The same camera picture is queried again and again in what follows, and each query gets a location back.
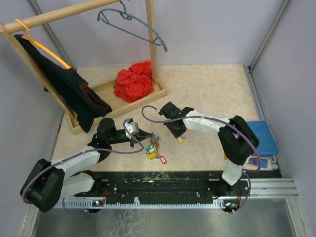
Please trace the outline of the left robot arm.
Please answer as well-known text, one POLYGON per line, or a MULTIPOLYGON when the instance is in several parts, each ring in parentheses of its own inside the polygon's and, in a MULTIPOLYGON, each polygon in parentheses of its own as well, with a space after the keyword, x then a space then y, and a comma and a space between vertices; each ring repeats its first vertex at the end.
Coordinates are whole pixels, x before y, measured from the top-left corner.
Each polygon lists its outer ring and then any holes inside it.
POLYGON ((41 159, 36 162, 21 188, 22 201, 41 212, 48 212, 67 197, 86 192, 99 195, 103 184, 86 168, 114 153, 112 144, 129 143, 131 147, 138 144, 142 151, 141 142, 153 135, 140 129, 133 119, 126 119, 120 130, 116 129, 113 119, 102 119, 91 142, 81 151, 57 161, 41 159))

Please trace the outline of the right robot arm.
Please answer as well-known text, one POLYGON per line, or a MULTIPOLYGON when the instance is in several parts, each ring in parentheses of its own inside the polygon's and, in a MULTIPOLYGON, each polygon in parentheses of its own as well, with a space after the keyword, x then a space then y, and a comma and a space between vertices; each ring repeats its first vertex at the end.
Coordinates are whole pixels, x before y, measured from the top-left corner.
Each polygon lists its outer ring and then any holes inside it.
POLYGON ((199 131, 217 137, 224 155, 228 159, 222 173, 221 191, 230 196, 238 190, 238 181, 244 172, 246 161, 257 150, 260 142, 243 117, 216 118, 203 114, 194 108, 180 109, 168 102, 159 114, 167 119, 164 123, 175 138, 180 138, 187 130, 199 131))

